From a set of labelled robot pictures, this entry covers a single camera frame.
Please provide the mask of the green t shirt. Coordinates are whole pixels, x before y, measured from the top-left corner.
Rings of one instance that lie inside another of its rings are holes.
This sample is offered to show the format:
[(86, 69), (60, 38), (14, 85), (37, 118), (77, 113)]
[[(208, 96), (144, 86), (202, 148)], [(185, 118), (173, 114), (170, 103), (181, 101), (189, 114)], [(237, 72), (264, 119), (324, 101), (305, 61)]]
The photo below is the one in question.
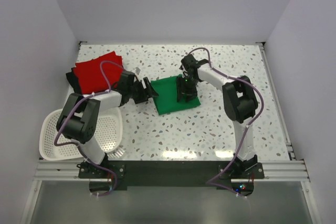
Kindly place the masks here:
[(177, 76), (151, 81), (151, 86), (159, 95), (153, 101), (159, 115), (193, 109), (201, 105), (198, 97), (186, 102), (185, 96), (177, 102)]

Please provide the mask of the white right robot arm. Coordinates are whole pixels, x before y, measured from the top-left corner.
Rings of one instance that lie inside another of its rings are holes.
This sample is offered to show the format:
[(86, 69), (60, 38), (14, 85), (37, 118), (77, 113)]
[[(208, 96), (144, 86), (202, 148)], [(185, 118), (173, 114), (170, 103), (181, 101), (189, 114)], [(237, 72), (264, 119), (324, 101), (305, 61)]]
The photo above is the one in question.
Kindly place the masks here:
[(221, 90), (224, 111), (232, 120), (236, 147), (233, 160), (224, 172), (246, 178), (257, 165), (252, 121), (256, 118), (258, 102), (247, 76), (230, 77), (211, 68), (207, 59), (196, 60), (192, 54), (181, 60), (183, 75), (176, 78), (177, 101), (190, 102), (197, 97), (197, 84), (207, 82)]

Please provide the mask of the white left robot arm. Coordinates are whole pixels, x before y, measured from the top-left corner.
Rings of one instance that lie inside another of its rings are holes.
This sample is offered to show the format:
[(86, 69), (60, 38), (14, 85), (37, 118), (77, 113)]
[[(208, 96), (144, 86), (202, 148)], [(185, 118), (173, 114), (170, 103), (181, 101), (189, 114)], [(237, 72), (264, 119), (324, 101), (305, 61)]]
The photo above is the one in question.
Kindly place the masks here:
[(90, 95), (72, 93), (58, 118), (54, 145), (74, 145), (91, 164), (91, 173), (103, 178), (108, 174), (109, 165), (107, 153), (95, 138), (99, 113), (121, 107), (130, 99), (138, 104), (158, 96), (147, 77), (140, 80), (134, 72), (126, 70), (122, 71), (118, 82), (108, 83), (106, 91)]

